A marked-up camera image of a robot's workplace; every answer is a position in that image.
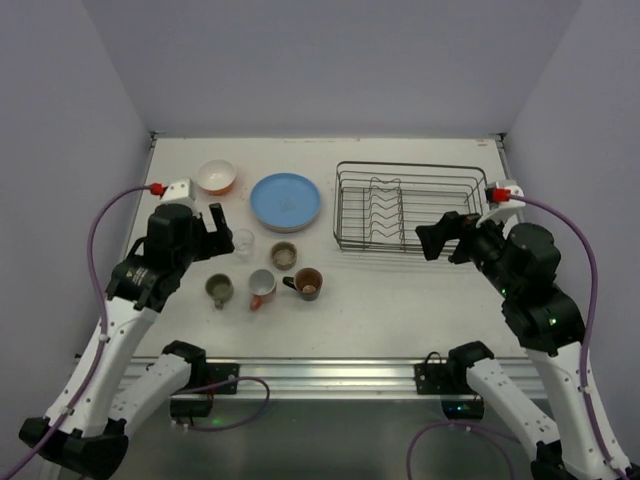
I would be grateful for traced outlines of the clear glass tumbler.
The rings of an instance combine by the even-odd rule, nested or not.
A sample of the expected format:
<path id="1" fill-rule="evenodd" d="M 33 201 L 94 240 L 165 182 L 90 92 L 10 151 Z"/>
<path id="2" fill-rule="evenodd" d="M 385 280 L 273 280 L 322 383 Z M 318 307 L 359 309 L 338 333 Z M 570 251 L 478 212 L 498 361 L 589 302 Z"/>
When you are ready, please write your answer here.
<path id="1" fill-rule="evenodd" d="M 243 260 L 248 260 L 253 256 L 255 236 L 248 229 L 238 229 L 233 232 L 234 253 Z"/>

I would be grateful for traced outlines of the grey green mug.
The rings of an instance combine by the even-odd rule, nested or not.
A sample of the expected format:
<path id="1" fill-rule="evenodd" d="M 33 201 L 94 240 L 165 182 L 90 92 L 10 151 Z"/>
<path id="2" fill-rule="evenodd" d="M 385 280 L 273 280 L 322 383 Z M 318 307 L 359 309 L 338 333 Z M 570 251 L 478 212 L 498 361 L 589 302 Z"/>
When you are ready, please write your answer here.
<path id="1" fill-rule="evenodd" d="M 234 295 L 234 286 L 230 277 L 222 273 L 210 276 L 204 288 L 215 310 L 222 310 Z"/>

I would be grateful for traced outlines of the orange bowl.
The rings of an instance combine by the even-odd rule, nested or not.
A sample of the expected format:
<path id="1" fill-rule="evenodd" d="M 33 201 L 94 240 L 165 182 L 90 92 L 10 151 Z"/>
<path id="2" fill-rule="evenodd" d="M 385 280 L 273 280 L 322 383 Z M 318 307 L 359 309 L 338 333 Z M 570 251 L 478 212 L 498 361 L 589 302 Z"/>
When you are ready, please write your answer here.
<path id="1" fill-rule="evenodd" d="M 220 196 L 232 190 L 236 175 L 236 168 L 230 162 L 215 159 L 200 166 L 195 181 L 205 193 Z"/>

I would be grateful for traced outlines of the pink mug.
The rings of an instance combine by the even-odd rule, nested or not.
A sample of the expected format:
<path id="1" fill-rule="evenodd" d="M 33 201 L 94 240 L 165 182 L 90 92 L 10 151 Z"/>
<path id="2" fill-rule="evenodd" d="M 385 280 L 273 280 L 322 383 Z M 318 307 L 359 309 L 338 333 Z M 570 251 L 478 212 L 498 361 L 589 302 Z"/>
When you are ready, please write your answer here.
<path id="1" fill-rule="evenodd" d="M 263 305 L 270 303 L 277 290 L 277 280 L 273 273 L 266 269 L 254 271 L 249 277 L 249 291 L 251 300 L 249 308 L 257 311 Z"/>

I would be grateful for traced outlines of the speckled ceramic cup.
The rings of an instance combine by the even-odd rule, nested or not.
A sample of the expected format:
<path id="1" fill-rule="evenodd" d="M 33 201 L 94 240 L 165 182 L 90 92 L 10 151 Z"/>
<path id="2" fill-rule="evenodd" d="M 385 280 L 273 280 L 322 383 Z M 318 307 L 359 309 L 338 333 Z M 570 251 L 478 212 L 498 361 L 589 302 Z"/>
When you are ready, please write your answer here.
<path id="1" fill-rule="evenodd" d="M 270 260 L 278 270 L 289 270 L 293 268 L 298 259 L 298 249 L 291 242 L 281 241 L 274 244 L 270 249 Z"/>

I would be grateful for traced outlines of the blue plate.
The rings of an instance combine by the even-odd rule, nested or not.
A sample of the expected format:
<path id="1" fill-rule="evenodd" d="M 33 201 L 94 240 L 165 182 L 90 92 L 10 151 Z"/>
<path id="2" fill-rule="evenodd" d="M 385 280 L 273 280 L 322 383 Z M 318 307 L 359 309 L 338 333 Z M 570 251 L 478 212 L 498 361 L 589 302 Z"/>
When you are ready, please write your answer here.
<path id="1" fill-rule="evenodd" d="M 275 173 L 253 187 L 249 205 L 254 216 L 279 227 L 293 227 L 315 220 L 322 199 L 316 185 L 295 173 Z"/>

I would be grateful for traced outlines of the black mug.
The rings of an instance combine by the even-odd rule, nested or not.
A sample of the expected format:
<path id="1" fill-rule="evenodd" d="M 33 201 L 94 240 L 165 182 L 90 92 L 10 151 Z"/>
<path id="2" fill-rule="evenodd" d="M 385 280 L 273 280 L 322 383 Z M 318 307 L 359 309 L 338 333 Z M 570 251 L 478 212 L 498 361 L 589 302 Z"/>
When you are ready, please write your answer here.
<path id="1" fill-rule="evenodd" d="M 293 276 L 285 276 L 282 283 L 295 290 L 303 300 L 314 301 L 321 292 L 323 276 L 314 268 L 302 268 Z"/>

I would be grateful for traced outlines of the purple plate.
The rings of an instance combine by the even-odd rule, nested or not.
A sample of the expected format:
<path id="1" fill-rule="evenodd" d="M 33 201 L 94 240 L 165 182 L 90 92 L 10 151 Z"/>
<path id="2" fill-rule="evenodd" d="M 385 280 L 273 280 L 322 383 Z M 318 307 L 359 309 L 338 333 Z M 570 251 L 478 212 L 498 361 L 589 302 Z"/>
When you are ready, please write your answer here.
<path id="1" fill-rule="evenodd" d="M 269 223 L 266 223 L 262 220 L 259 220 L 259 223 L 262 227 L 266 228 L 269 231 L 275 232 L 275 233 L 281 233 L 281 234 L 291 234 L 291 233 L 296 233 L 299 231 L 302 231 L 304 229 L 306 229 L 307 227 L 311 226 L 314 223 L 314 220 L 311 220 L 309 222 L 306 222 L 304 224 L 300 224 L 300 225 L 296 225 L 293 227 L 279 227 L 276 225 L 272 225 Z"/>

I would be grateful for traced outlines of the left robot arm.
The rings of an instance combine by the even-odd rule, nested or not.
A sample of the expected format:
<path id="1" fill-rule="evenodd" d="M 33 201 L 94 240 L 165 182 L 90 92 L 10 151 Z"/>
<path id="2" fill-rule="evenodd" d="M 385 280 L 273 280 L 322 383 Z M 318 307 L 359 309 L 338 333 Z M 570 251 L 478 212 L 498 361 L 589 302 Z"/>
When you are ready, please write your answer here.
<path id="1" fill-rule="evenodd" d="M 207 377 L 206 352 L 182 341 L 167 345 L 125 392 L 120 382 L 141 340 L 195 262 L 230 254 L 233 235 L 223 208 L 201 214 L 161 204 L 111 274 L 103 311 L 63 392 L 41 417 L 24 421 L 20 439 L 44 459 L 91 479 L 108 479 L 122 463 L 134 431 L 166 398 Z"/>

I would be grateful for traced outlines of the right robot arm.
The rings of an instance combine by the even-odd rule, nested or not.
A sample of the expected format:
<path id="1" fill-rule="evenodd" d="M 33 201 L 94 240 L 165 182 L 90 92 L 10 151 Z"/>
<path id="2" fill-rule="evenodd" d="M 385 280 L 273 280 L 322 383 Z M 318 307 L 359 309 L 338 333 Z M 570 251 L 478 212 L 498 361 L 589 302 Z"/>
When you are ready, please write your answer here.
<path id="1" fill-rule="evenodd" d="M 555 283 L 561 254 L 545 228 L 510 231 L 479 215 L 447 212 L 416 229 L 424 256 L 437 259 L 455 241 L 453 264 L 473 263 L 503 298 L 506 324 L 536 369 L 551 408 L 538 408 L 480 341 L 450 350 L 452 380 L 486 400 L 524 447 L 536 479 L 636 479 L 593 383 L 582 384 L 586 327 L 579 308 Z"/>

